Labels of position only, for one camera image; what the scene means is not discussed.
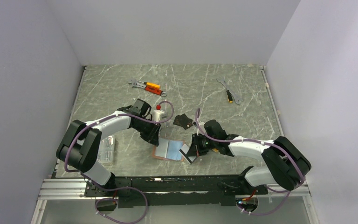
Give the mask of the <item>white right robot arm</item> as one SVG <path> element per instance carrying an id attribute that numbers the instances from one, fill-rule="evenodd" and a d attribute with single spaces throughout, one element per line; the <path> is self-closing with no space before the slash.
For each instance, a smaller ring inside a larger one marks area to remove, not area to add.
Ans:
<path id="1" fill-rule="evenodd" d="M 238 176 L 239 190 L 251 193 L 261 185 L 278 184 L 292 191 L 305 180 L 311 170 L 309 160 L 284 136 L 275 140 L 253 140 L 237 134 L 227 134 L 216 120 L 206 122 L 200 133 L 192 135 L 192 143 L 183 155 L 193 161 L 216 149 L 226 156 L 244 156 L 264 162 L 262 167 L 249 166 Z"/>

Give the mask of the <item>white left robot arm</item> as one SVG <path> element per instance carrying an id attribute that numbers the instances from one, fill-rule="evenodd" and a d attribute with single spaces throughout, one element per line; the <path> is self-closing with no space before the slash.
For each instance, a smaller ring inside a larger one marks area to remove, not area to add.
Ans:
<path id="1" fill-rule="evenodd" d="M 113 134 L 134 129 L 141 139 L 158 146 L 158 134 L 161 125 L 146 119 L 151 106 L 137 99 L 134 105 L 121 107 L 113 114 L 96 121 L 82 122 L 74 120 L 56 151 L 57 159 L 64 162 L 65 167 L 72 166 L 87 178 L 97 183 L 97 190 L 103 196 L 111 195 L 116 187 L 115 175 L 97 161 L 102 140 Z"/>

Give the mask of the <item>brown leather card holder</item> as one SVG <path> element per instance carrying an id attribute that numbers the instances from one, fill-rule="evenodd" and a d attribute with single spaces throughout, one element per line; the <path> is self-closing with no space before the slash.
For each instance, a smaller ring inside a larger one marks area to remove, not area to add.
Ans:
<path id="1" fill-rule="evenodd" d="M 183 155 L 179 151 L 185 144 L 183 141 L 168 140 L 160 137 L 158 143 L 157 147 L 153 147 L 151 154 L 153 158 L 167 161 L 184 160 Z"/>

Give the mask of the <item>silver magnetic stripe card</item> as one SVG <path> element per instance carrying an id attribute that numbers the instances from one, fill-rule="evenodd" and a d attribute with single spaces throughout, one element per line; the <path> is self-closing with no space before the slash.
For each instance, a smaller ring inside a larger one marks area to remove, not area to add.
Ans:
<path id="1" fill-rule="evenodd" d="M 192 164 L 196 158 L 197 158 L 197 153 L 194 150 L 191 150 L 190 147 L 187 144 L 184 144 L 180 149 L 179 152 L 182 154 L 182 156 L 185 158 L 185 160 L 189 163 Z"/>

